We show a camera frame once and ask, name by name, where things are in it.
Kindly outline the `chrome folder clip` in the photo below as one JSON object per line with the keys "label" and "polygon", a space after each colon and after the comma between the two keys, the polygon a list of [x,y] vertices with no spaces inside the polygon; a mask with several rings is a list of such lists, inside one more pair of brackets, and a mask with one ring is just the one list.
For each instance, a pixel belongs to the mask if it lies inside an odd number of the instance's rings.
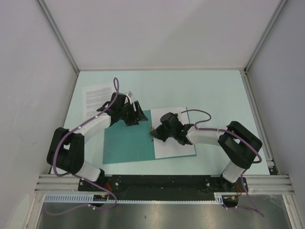
{"label": "chrome folder clip", "polygon": [[153,141],[155,139],[155,128],[152,126],[150,127],[149,135],[151,140]]}

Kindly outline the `teal folder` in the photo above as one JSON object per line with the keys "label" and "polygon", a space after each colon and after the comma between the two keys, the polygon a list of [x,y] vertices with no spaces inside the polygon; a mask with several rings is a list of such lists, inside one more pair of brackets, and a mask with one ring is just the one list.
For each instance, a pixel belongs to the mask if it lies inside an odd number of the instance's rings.
{"label": "teal folder", "polygon": [[151,110],[144,111],[148,121],[126,126],[120,120],[104,131],[104,164],[150,161],[155,159],[154,145],[149,131],[152,126]]}

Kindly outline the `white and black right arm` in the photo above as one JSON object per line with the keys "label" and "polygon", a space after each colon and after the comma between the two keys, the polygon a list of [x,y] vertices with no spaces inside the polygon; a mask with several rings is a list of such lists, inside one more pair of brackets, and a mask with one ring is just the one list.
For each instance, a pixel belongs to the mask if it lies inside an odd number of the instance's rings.
{"label": "white and black right arm", "polygon": [[221,174],[220,187],[224,191],[232,191],[237,180],[252,164],[262,162],[259,151],[263,144],[238,121],[231,121],[226,127],[200,127],[204,120],[194,124],[182,124],[178,114],[166,113],[160,118],[161,124],[153,128],[149,134],[152,138],[165,142],[169,138],[179,144],[208,144],[220,146],[230,161]]}

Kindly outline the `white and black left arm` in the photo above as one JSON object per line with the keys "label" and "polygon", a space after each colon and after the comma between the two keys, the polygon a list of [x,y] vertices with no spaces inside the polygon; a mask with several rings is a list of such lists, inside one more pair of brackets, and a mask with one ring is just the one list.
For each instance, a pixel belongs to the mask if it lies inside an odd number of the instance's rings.
{"label": "white and black left arm", "polygon": [[66,174],[89,180],[89,186],[99,191],[105,186],[104,171],[85,161],[85,144],[100,131],[118,121],[126,126],[138,125],[148,121],[138,101],[132,102],[129,95],[113,93],[111,100],[97,109],[97,114],[78,127],[69,130],[59,127],[54,131],[46,161]]}

